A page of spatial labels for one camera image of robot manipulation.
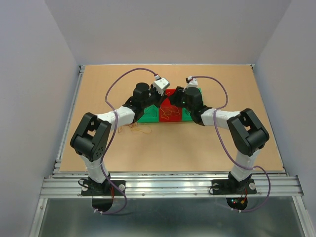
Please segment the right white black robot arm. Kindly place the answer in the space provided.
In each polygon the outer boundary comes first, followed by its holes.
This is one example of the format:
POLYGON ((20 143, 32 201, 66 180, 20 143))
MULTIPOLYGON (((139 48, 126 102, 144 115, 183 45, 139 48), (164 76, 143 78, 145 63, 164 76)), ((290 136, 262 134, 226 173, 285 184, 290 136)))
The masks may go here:
POLYGON ((168 99, 171 105, 185 108, 196 124, 213 126, 216 133, 220 128, 227 129, 231 134, 237 156, 229 156, 234 165, 228 178, 214 181, 211 194, 238 194, 246 190, 254 162, 270 138, 256 114, 251 109, 228 112, 208 107, 203 103, 202 93, 195 87, 177 87, 168 99))

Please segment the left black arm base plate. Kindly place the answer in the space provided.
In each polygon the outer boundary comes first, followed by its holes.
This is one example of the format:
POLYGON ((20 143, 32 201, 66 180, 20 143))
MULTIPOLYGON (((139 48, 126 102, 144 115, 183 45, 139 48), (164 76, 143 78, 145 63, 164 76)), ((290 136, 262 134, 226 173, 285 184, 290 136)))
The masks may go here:
POLYGON ((97 183, 90 178, 79 179, 78 184, 81 187, 81 195, 84 197, 103 197, 103 196, 123 196, 125 193, 124 180, 114 180, 113 185, 107 180, 103 183, 97 183))

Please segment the green plastic bin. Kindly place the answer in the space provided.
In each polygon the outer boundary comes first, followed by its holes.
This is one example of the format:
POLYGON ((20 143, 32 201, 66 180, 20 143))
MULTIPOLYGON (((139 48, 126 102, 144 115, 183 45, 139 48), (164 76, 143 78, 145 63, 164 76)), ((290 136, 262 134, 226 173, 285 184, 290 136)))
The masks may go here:
POLYGON ((159 109, 152 105, 144 110, 144 114, 137 120, 138 123, 158 123, 159 109))
POLYGON ((202 93, 197 87, 188 87, 184 90, 181 99, 185 114, 191 117, 192 121, 197 120, 197 113, 203 108, 202 93))

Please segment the red plastic bin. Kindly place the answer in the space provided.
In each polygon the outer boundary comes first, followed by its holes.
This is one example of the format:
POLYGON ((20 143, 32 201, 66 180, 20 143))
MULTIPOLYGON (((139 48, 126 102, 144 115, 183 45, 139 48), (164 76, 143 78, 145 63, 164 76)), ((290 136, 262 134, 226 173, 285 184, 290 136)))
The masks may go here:
POLYGON ((167 98, 159 107, 159 122, 181 122, 182 108, 172 106, 169 102, 169 96, 173 94, 175 89, 167 89, 167 98))

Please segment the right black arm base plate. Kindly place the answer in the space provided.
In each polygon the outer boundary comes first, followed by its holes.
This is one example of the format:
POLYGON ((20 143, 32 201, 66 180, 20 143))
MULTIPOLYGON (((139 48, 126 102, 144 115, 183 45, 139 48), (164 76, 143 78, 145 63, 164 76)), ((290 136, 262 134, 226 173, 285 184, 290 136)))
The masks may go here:
POLYGON ((211 180, 210 191, 213 195, 257 194, 253 179, 241 182, 233 181, 232 179, 213 179, 211 180))

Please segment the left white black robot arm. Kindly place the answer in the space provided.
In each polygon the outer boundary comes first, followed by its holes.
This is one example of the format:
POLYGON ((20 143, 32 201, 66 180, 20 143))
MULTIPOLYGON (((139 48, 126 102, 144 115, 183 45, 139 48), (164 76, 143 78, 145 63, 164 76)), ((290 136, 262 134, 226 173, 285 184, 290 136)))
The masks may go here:
POLYGON ((109 136, 118 127, 137 122, 147 107, 160 107, 167 98, 165 91, 169 85, 164 78, 151 85, 140 82, 132 96, 118 109, 100 115, 83 115, 70 141, 70 146, 81 156, 88 171, 88 178, 79 181, 81 195, 103 196, 111 192, 110 174, 103 163, 107 146, 113 140, 109 136))

